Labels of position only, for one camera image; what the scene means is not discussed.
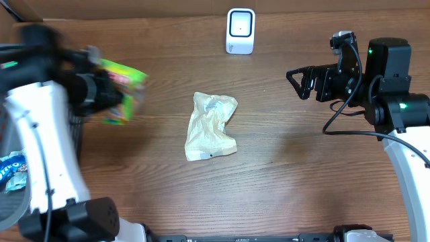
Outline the green Haribo gummy bag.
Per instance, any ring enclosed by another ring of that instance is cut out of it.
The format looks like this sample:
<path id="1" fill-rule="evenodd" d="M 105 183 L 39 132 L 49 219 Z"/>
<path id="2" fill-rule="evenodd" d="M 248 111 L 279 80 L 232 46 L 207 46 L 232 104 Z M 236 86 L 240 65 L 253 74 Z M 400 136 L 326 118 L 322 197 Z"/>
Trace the green Haribo gummy bag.
<path id="1" fill-rule="evenodd" d="M 107 59 L 101 59 L 101 65 L 108 72 L 116 89 L 123 95 L 122 102 L 109 109 L 103 122 L 124 125 L 134 117 L 135 112 L 143 103 L 148 75 Z"/>

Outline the teal snack packet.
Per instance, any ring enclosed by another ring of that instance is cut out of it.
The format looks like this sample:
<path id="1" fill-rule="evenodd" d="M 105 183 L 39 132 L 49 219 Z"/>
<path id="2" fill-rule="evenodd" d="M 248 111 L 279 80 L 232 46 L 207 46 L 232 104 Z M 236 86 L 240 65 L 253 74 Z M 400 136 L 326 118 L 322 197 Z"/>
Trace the teal snack packet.
<path id="1" fill-rule="evenodd" d="M 4 157 L 13 157 L 17 155 L 23 155 L 26 157 L 26 153 L 24 150 L 21 151 L 12 151 L 10 154 Z M 20 190 L 26 187 L 28 178 L 28 164 L 26 161 L 25 165 L 22 165 L 16 173 L 14 173 L 13 177 L 7 181 L 5 184 L 1 185 L 1 191 L 4 191 L 6 194 L 12 191 Z"/>

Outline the beige pastry snack bag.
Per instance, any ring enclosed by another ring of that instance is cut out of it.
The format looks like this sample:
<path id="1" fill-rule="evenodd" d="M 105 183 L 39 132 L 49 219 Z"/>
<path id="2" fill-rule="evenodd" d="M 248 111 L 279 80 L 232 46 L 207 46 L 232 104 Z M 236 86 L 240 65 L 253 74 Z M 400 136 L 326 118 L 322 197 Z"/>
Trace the beige pastry snack bag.
<path id="1" fill-rule="evenodd" d="M 237 142 L 226 134 L 225 126 L 238 102 L 226 95 L 194 93 L 193 112 L 187 128 L 185 156 L 199 161 L 237 152 Z"/>

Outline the blue Oreo packet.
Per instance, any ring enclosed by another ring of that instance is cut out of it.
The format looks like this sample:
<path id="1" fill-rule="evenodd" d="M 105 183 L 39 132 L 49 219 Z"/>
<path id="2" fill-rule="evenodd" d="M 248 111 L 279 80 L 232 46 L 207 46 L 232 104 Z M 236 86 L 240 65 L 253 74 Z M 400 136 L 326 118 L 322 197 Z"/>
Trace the blue Oreo packet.
<path id="1" fill-rule="evenodd" d="M 26 157 L 23 155 L 17 155 L 13 157 L 2 157 L 1 158 L 1 185 L 8 182 L 18 171 L 18 169 L 26 164 Z"/>

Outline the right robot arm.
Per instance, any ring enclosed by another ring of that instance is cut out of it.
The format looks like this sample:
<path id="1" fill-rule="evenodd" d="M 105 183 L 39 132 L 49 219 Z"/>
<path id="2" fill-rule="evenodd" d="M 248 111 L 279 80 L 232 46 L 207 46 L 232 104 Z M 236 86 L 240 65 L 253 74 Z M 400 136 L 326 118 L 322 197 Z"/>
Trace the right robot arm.
<path id="1" fill-rule="evenodd" d="M 412 241 L 429 240 L 429 97 L 412 93 L 409 75 L 411 46 L 402 38 L 375 38 L 368 45 L 367 61 L 361 62 L 352 32 L 330 39 L 335 64 L 287 71 L 300 99 L 316 91 L 319 102 L 342 106 L 323 126 L 328 127 L 345 107 L 360 107 L 373 131 L 337 130 L 336 135 L 374 136 L 382 142 L 396 172 Z"/>

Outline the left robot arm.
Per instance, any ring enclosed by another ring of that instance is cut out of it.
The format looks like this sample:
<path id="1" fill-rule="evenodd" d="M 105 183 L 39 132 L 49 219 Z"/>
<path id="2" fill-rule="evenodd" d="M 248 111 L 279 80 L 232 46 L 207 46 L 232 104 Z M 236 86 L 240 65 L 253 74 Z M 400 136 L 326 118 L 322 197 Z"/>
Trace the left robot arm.
<path id="1" fill-rule="evenodd" d="M 148 229 L 120 218 L 111 198 L 92 198 L 81 175 L 71 126 L 77 118 L 121 108 L 121 124 L 139 100 L 146 74 L 100 57 L 94 46 L 64 48 L 51 28 L 21 28 L 1 47 L 1 93 L 28 166 L 30 241 L 150 241 Z"/>

